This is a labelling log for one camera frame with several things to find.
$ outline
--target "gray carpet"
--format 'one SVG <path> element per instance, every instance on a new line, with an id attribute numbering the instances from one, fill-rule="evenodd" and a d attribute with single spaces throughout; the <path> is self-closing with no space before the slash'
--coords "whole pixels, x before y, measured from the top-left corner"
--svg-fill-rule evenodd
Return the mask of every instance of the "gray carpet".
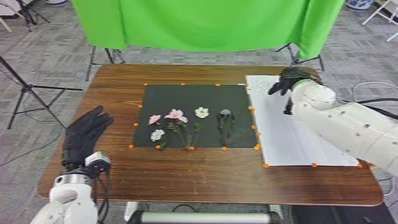
<path id="1" fill-rule="evenodd" d="M 24 20 L 8 20 L 15 33 L 8 33 L 0 27 L 0 52 L 26 79 L 36 84 L 70 86 L 88 89 L 84 82 L 90 51 L 79 17 L 72 5 L 52 7 L 43 2 L 36 9 L 52 20 L 52 24 L 42 21 L 34 32 L 27 32 Z M 331 38 L 324 48 L 324 60 L 328 72 L 322 73 L 326 84 L 335 88 L 340 96 L 353 98 L 353 87 L 365 81 L 383 81 L 398 85 L 398 38 L 386 42 L 388 37 L 398 31 L 398 26 L 377 17 L 369 25 L 360 24 L 372 11 L 356 13 L 342 11 Z M 166 49 L 150 49 L 138 46 L 123 50 L 129 63 L 136 64 L 216 64 L 216 65 L 289 65 L 289 52 L 276 53 L 276 49 L 237 53 L 189 53 Z M 100 63 L 107 63 L 106 54 L 98 52 Z M 319 69 L 319 62 L 306 64 Z M 8 121 L 15 108 L 20 88 L 6 75 L 0 75 L 0 163 L 31 149 L 40 148 L 59 136 L 61 128 L 52 117 L 43 112 L 20 115 L 13 130 L 8 130 Z M 50 99 L 54 91 L 42 91 L 42 96 Z M 58 101 L 54 111 L 66 123 L 81 104 L 84 93 L 68 92 Z M 360 99 L 370 97 L 397 97 L 397 89 L 381 85 L 370 85 L 358 91 Z M 398 113 L 395 104 L 383 105 Z M 34 108 L 36 103 L 29 98 L 26 108 Z M 58 142 L 11 164 L 0 167 L 0 224 L 29 223 L 47 199 L 36 196 L 36 185 L 52 157 Z M 383 170 L 376 171 L 377 178 L 388 177 Z M 386 196 L 386 204 L 398 200 L 398 191 L 392 181 L 381 182 L 384 191 L 393 192 Z M 152 203 L 154 211 L 171 211 L 177 204 Z M 269 210 L 265 205 L 194 205 L 201 211 L 262 212 Z M 398 220 L 398 205 L 392 208 Z M 109 223 L 123 223 L 125 203 L 114 202 Z"/>

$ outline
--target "metal stand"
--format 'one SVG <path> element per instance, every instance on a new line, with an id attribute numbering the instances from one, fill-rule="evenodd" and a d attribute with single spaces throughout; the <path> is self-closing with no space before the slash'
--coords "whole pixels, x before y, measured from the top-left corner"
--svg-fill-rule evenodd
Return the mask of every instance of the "metal stand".
<path id="1" fill-rule="evenodd" d="M 54 87 L 54 86 L 36 86 L 36 85 L 31 85 L 31 84 L 26 82 L 26 80 L 22 79 L 22 76 L 18 75 L 18 73 L 17 73 L 17 71 L 15 71 L 15 69 L 13 69 L 11 65 L 10 65 L 10 63 L 8 63 L 8 61 L 4 60 L 4 57 L 0 57 L 0 63 L 2 63 L 2 65 L 4 65 L 4 67 L 8 68 L 8 70 L 10 70 L 10 72 L 11 72 L 13 76 L 15 76 L 15 78 L 17 78 L 17 80 L 18 80 L 20 86 L 22 86 L 22 93 L 20 93 L 20 98 L 18 98 L 18 102 L 17 102 L 17 107 L 15 107 L 15 111 L 13 111 L 13 116 L 11 116 L 11 120 L 10 120 L 10 126 L 8 126 L 8 129 L 11 129 L 11 127 L 13 127 L 13 123 L 15 123 L 17 115 L 22 114 L 22 113 L 33 112 L 33 111 L 40 111 L 40 110 L 47 110 L 47 111 L 49 111 L 50 115 L 54 116 L 56 121 L 59 122 L 61 126 L 66 128 L 66 126 L 65 126 L 65 124 L 63 124 L 63 122 L 61 122 L 61 120 L 59 120 L 59 117 L 58 117 L 58 115 L 56 115 L 56 113 L 54 113 L 50 107 L 52 107 L 52 105 L 54 105 L 54 103 L 56 103 L 56 101 L 58 101 L 58 99 L 59 99 L 63 93 L 66 92 L 66 90 L 82 91 L 82 89 L 66 88 L 66 87 Z M 42 99 L 38 93 L 34 92 L 34 88 L 40 88 L 40 89 L 58 89 L 58 90 L 61 90 L 58 96 L 56 96 L 56 98 L 52 99 L 52 101 L 50 101 L 49 104 L 45 103 L 45 101 L 43 101 L 43 99 Z M 26 110 L 26 111 L 20 111 L 22 100 L 24 100 L 24 96 L 26 96 L 27 93 L 33 95 L 33 97 L 34 97 L 34 99 L 38 100 L 38 102 L 40 102 L 40 104 L 42 104 L 43 107 L 42 107 L 42 108 L 36 108 L 36 109 L 31 109 L 31 110 Z"/>
<path id="2" fill-rule="evenodd" d="M 125 64 L 127 61 L 125 61 L 123 56 L 122 56 L 122 50 L 113 50 L 113 53 L 111 53 L 111 49 L 106 48 L 106 52 L 107 52 L 111 64 L 116 64 L 116 56 L 122 59 L 122 63 L 120 64 Z M 86 74 L 86 82 L 90 81 L 90 78 L 91 78 L 93 65 L 106 65 L 106 64 L 98 64 L 95 62 L 95 57 L 97 57 L 97 46 L 93 46 L 93 49 L 91 49 L 91 62 L 90 62 L 90 69 L 88 69 L 88 74 Z"/>
<path id="3" fill-rule="evenodd" d="M 33 30 L 31 30 L 31 24 L 36 26 L 38 25 L 38 22 L 36 22 L 36 19 L 34 19 L 33 14 L 31 14 L 31 11 L 34 12 L 36 16 L 42 17 L 42 19 L 49 23 L 50 23 L 50 21 L 49 21 L 47 17 L 40 14 L 40 12 L 33 9 L 33 7 L 29 6 L 29 4 L 22 0 L 17 0 L 17 2 L 18 2 L 20 7 L 22 7 L 22 14 L 24 14 L 24 17 L 26 17 L 29 32 L 33 32 Z"/>
<path id="4" fill-rule="evenodd" d="M 276 52 L 280 52 L 285 48 L 289 48 L 289 50 L 290 50 L 290 58 L 292 58 L 292 65 L 301 65 L 301 64 L 305 64 L 308 61 L 313 61 L 313 60 L 319 59 L 319 61 L 321 61 L 321 69 L 322 69 L 322 71 L 326 71 L 326 65 L 324 65 L 324 60 L 322 60 L 322 56 L 321 56 L 321 54 L 319 54 L 319 56 L 317 56 L 315 58 L 312 58 L 312 59 L 301 61 L 301 59 L 299 59 L 299 52 L 297 52 L 297 55 L 294 55 L 294 50 L 292 50 L 292 46 L 290 46 L 290 45 L 292 45 L 292 44 L 287 44 L 287 45 L 278 49 Z"/>
<path id="5" fill-rule="evenodd" d="M 136 223 L 173 223 L 173 224 L 203 224 L 203 223 L 264 223 L 281 224 L 281 216 L 276 212 L 269 213 L 168 213 L 168 212 L 145 212 L 139 210 L 139 202 L 129 202 L 125 211 L 125 220 L 129 224 Z"/>
<path id="6" fill-rule="evenodd" d="M 289 50 L 290 50 L 290 58 L 292 58 L 292 61 L 294 61 L 294 60 L 296 60 L 296 57 L 294 57 L 294 50 L 292 50 L 290 44 L 287 44 L 287 45 L 276 50 L 276 52 L 281 52 L 285 48 L 289 48 Z"/>

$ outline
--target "white sheet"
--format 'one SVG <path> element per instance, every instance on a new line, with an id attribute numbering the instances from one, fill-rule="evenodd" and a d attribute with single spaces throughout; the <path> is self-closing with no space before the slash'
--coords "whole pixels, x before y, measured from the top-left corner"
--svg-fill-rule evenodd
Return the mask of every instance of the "white sheet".
<path id="1" fill-rule="evenodd" d="M 278 80 L 278 76 L 248 76 L 265 163 L 271 166 L 312 165 L 313 163 L 321 166 L 358 166 L 358 159 L 335 147 L 296 117 L 285 115 L 290 94 L 281 96 L 278 92 L 273 96 L 269 95 L 269 89 Z"/>

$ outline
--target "black glove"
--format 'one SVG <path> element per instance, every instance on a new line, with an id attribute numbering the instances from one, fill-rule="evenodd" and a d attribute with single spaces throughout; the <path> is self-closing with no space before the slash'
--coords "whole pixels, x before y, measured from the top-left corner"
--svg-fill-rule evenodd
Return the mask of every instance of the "black glove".
<path id="1" fill-rule="evenodd" d="M 281 72 L 280 82 L 269 90 L 269 95 L 281 90 L 281 95 L 285 96 L 297 82 L 305 79 L 313 79 L 312 74 L 299 67 L 289 67 Z"/>
<path id="2" fill-rule="evenodd" d="M 86 157 L 95 152 L 98 138 L 102 137 L 109 125 L 114 123 L 114 118 L 107 113 L 102 114 L 102 111 L 104 106 L 98 106 L 66 128 L 63 166 L 68 171 L 84 166 Z"/>

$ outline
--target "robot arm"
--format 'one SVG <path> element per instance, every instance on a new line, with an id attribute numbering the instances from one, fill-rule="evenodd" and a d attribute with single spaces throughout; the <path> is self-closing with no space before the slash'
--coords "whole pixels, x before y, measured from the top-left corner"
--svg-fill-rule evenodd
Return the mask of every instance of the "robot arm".
<path id="1" fill-rule="evenodd" d="M 312 79 L 292 86 L 292 114 L 356 158 L 398 176 L 398 125 L 360 103 L 342 104 L 335 91 Z"/>
<path id="2" fill-rule="evenodd" d="M 97 224 L 98 209 L 91 199 L 91 179 L 111 169 L 111 160 L 95 151 L 95 144 L 114 122 L 102 114 L 100 106 L 74 122 L 66 129 L 63 148 L 65 175 L 56 178 L 50 203 L 43 207 L 31 224 Z"/>

